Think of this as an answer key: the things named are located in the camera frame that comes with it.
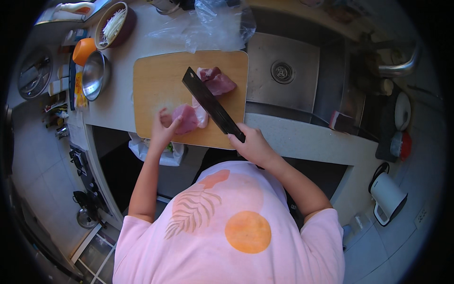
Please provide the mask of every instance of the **stainless steel bowl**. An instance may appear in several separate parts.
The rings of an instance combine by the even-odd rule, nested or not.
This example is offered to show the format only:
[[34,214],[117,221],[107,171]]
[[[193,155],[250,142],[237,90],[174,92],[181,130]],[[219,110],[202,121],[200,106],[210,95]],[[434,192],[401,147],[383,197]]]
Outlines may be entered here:
[[89,101],[94,101],[110,81],[110,62],[101,51],[93,51],[82,72],[82,90]]

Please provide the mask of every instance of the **orange bowl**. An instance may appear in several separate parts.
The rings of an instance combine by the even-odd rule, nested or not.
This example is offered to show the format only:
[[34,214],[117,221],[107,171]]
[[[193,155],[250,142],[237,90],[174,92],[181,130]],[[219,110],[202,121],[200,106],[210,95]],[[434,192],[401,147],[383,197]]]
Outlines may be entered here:
[[73,52],[73,61],[80,66],[84,66],[90,54],[96,50],[93,38],[81,39],[76,44]]

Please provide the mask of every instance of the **countertop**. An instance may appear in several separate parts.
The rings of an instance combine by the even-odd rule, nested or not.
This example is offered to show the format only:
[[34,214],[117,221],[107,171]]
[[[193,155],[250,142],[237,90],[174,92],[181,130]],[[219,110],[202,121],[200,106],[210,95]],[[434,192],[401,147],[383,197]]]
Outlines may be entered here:
[[[273,1],[248,2],[261,7],[276,6]],[[290,8],[293,5],[287,0],[283,3]],[[175,18],[178,13],[160,15],[153,6],[144,1],[134,1],[129,6],[137,14],[137,25],[131,37],[122,46],[103,50],[112,63],[112,79],[96,101],[90,102],[88,109],[83,110],[83,120],[87,125],[135,132],[132,97],[135,61],[142,57],[184,51],[182,45],[147,36],[151,31]],[[307,14],[298,11],[293,13],[301,16]],[[334,26],[332,20],[326,20],[324,17],[316,13],[311,20],[324,21],[324,25],[332,28]],[[355,38],[360,33],[359,30],[351,31],[345,27],[337,30],[350,38]],[[347,224],[354,214],[371,206],[367,186],[375,169],[382,163],[375,158],[378,145],[376,142],[317,125],[267,115],[246,113],[245,123],[260,128],[267,141],[281,156],[349,166],[331,198],[334,208],[338,211],[341,225]]]

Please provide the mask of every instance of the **kitchen sink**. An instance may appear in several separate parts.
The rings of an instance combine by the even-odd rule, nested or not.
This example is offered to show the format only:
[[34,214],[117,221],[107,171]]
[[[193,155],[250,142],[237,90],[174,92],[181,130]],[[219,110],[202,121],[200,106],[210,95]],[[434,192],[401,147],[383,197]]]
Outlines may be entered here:
[[252,12],[246,112],[327,126],[347,93],[348,39],[290,14]]

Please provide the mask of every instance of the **knife blade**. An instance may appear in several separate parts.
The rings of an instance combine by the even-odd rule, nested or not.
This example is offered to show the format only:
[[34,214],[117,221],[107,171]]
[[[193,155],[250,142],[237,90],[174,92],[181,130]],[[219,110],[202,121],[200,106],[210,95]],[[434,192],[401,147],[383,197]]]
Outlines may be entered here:
[[244,143],[244,141],[246,141],[244,133],[241,132],[226,110],[217,101],[214,95],[205,86],[202,80],[200,80],[191,67],[188,67],[185,75],[183,76],[183,84],[206,110],[208,115],[224,134],[234,134],[241,142]]

